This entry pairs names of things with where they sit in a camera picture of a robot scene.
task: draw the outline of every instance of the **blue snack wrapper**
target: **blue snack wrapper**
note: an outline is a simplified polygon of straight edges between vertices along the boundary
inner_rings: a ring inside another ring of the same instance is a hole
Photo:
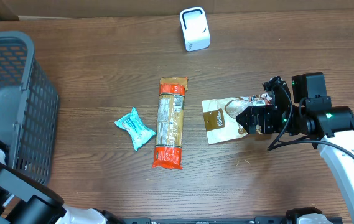
[[[156,133],[145,126],[139,118],[138,112],[133,107],[129,114],[124,115],[120,120],[114,122],[117,127],[126,130],[133,140],[135,151],[145,145]]]

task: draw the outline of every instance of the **red and orange food package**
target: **red and orange food package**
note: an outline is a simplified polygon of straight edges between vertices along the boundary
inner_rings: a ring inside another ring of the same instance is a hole
[[[182,155],[182,125],[188,78],[161,78],[157,135],[152,167],[180,169]]]

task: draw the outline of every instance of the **basket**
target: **basket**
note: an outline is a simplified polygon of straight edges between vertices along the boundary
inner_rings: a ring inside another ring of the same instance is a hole
[[[10,146],[7,165],[47,185],[59,96],[22,32],[0,32],[0,140]]]

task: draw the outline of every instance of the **wooden tabletop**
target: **wooden tabletop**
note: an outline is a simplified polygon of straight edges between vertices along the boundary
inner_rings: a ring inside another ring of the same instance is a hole
[[[0,22],[32,37],[59,90],[49,187],[69,205],[121,217],[251,218],[314,206],[351,222],[316,149],[267,152],[276,135],[208,145],[202,100],[250,96],[277,75],[290,86],[293,75],[323,71],[333,105],[354,111],[354,10],[207,19],[210,47],[189,53],[178,16]],[[152,169],[154,139],[135,152],[114,125],[134,106],[156,129],[160,77],[189,77],[183,170]]]

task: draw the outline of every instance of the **white plastic container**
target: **white plastic container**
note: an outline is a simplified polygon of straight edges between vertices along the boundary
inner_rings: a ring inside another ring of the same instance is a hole
[[[187,51],[204,49],[210,45],[206,14],[201,7],[183,10],[179,19]]]

